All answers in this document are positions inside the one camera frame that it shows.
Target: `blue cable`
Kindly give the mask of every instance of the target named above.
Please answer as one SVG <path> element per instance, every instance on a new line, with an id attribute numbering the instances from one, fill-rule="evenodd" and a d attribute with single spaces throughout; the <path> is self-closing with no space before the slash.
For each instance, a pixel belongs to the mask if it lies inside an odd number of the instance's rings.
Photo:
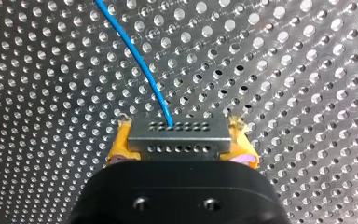
<path id="1" fill-rule="evenodd" d="M 115 28 L 115 30 L 120 34 L 121 39 L 124 41 L 124 43 L 127 45 L 127 47 L 130 49 L 133 57 L 135 58 L 136 62 L 141 66 L 142 71 L 144 71 L 144 74 L 149 81 L 150 87 L 152 88 L 153 92 L 156 94 L 157 100 L 159 102 L 159 105 L 161 106 L 162 112 L 164 112 L 165 119 L 167 120 L 167 123 L 169 126 L 173 126 L 173 120 L 172 115 L 170 112 L 170 109 L 167 107 L 167 104 L 165 104 L 164 97 L 161 95 L 161 92 L 157 88 L 157 83 L 155 79 L 153 78 L 152 73 L 150 72 L 147 64 L 145 63 L 144 59 L 142 58 L 141 54 L 139 53 L 138 49 L 131 43 L 130 38 L 124 31 L 124 29 L 120 26 L 118 21 L 114 16 L 112 16 L 106 5 L 104 4 L 103 0 L 94 0 L 97 7 L 101 10 L 101 12 L 104 14 L 104 16 L 109 20 L 110 24 Z"/>

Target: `perforated metal sheet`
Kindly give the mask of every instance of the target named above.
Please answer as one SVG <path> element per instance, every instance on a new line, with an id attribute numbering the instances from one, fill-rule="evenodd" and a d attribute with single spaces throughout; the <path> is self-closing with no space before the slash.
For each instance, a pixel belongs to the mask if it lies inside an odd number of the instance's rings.
<path id="1" fill-rule="evenodd" d="M 293 223 L 358 222 L 358 1 L 105 3 L 174 115 L 243 115 Z M 0 0 L 0 223 L 63 223 L 120 113 L 162 115 L 90 0 Z"/>

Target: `metal plate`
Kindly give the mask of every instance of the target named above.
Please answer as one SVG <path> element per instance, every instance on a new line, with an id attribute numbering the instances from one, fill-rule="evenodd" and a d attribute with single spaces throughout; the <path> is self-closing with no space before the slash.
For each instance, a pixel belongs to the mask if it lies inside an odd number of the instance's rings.
<path id="1" fill-rule="evenodd" d="M 128 137 L 129 151 L 141 153 L 142 160 L 217 160 L 228 153 L 231 136 L 227 118 L 176 118 L 172 127 L 163 119 L 136 119 Z"/>
<path id="2" fill-rule="evenodd" d="M 243 115 L 293 223 L 358 222 L 358 1 L 106 4 L 174 115 Z M 0 223 L 63 223 L 120 113 L 161 116 L 90 0 L 0 0 Z"/>

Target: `screw hole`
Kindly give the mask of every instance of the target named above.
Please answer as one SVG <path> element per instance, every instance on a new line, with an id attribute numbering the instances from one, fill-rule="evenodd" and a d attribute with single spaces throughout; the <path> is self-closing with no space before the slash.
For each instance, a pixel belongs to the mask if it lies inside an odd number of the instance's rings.
<path id="1" fill-rule="evenodd" d="M 218 202 L 216 199 L 207 199 L 204 201 L 204 208 L 209 211 L 217 211 L 220 207 L 220 202 Z"/>
<path id="2" fill-rule="evenodd" d="M 133 202 L 133 208 L 140 212 L 143 212 L 149 207 L 149 203 L 146 198 L 137 198 Z"/>

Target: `wire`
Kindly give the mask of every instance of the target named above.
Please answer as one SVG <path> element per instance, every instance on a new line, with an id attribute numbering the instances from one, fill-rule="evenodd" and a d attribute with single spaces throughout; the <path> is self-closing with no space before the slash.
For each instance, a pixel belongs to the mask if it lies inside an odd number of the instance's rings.
<path id="1" fill-rule="evenodd" d="M 97 7 L 101 10 L 104 16 L 109 20 L 110 24 L 115 28 L 115 30 L 120 34 L 121 39 L 130 49 L 133 57 L 135 58 L 136 62 L 141 66 L 142 71 L 144 72 L 147 80 L 149 81 L 150 87 L 152 88 L 153 92 L 156 94 L 157 100 L 159 105 L 161 106 L 162 112 L 164 113 L 165 119 L 169 126 L 173 126 L 172 115 L 170 109 L 168 108 L 167 104 L 165 103 L 164 97 L 161 95 L 161 92 L 157 88 L 157 83 L 153 78 L 152 73 L 150 72 L 147 64 L 145 63 L 144 59 L 142 58 L 141 54 L 139 53 L 138 49 L 131 43 L 130 38 L 118 23 L 116 18 L 111 15 L 104 4 L 103 0 L 94 0 Z"/>

